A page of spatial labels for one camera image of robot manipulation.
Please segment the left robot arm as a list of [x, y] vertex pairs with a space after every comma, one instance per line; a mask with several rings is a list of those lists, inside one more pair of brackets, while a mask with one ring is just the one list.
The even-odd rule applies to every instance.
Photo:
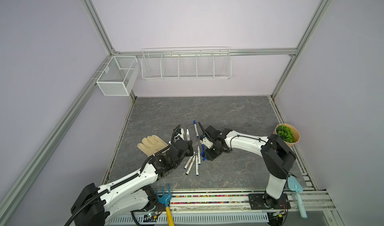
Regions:
[[103, 226], [128, 212], [154, 209], [159, 201], [151, 184], [169, 175], [184, 158], [194, 154], [193, 141], [184, 140], [180, 130], [174, 129], [169, 143], [156, 135], [143, 138], [138, 144], [147, 155], [142, 166], [114, 182], [98, 187], [94, 183], [85, 186], [65, 224]]

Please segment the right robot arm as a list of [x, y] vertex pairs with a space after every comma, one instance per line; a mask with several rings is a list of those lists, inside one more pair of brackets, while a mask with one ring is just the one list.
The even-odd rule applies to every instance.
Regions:
[[208, 161], [213, 161], [223, 153], [231, 153], [233, 149], [244, 150], [263, 158], [270, 173], [268, 185], [263, 194], [249, 196], [251, 209], [291, 208], [284, 189], [297, 155], [280, 136], [272, 134], [269, 137], [257, 137], [231, 129], [219, 131], [209, 126], [203, 130], [200, 142], [205, 146], [204, 157]]

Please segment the beige cloth glove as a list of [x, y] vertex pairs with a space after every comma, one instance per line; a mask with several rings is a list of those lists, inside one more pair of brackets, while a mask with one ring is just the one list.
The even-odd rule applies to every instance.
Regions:
[[142, 139], [142, 142], [137, 144], [137, 147], [142, 151], [147, 157], [154, 155], [155, 153], [166, 148], [168, 144], [163, 141], [157, 135], [148, 136]]

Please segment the potted green plant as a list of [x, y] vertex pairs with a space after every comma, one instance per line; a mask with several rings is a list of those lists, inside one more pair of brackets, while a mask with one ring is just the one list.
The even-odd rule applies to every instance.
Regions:
[[289, 124], [277, 125], [274, 134], [278, 135], [289, 147], [293, 147], [301, 138], [299, 131]]

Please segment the white mesh cube basket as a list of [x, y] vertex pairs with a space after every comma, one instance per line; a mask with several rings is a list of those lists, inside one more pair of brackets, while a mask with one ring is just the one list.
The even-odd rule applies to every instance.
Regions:
[[136, 56], [112, 56], [97, 79], [105, 96], [130, 96], [140, 72]]

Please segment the light blue garden trowel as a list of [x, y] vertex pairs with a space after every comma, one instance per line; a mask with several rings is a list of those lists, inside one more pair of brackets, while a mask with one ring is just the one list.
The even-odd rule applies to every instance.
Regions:
[[301, 195], [300, 193], [303, 191], [303, 187], [300, 185], [300, 183], [297, 181], [297, 178], [295, 176], [292, 176], [290, 175], [288, 177], [288, 187], [289, 189], [292, 191], [292, 192], [295, 192], [296, 193], [296, 197], [297, 197], [297, 204], [298, 204], [298, 209], [299, 209], [299, 212], [300, 212], [300, 215], [303, 219], [307, 219], [308, 218], [308, 215], [307, 215], [307, 212], [306, 212], [306, 209], [305, 209], [305, 206], [304, 206], [304, 203], [303, 203], [303, 200], [301, 198]]

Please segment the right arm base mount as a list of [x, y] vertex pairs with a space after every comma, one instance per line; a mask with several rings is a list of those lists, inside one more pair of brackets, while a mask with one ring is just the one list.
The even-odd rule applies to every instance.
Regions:
[[249, 194], [249, 203], [252, 210], [289, 210], [291, 205], [286, 193], [279, 199], [269, 196], [266, 192]]

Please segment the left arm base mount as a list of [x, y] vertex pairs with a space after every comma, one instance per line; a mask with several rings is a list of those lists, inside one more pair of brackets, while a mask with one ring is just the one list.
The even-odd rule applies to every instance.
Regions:
[[165, 206], [158, 201], [158, 196], [155, 193], [148, 194], [148, 202], [142, 209], [133, 210], [133, 212], [156, 212], [161, 214]]

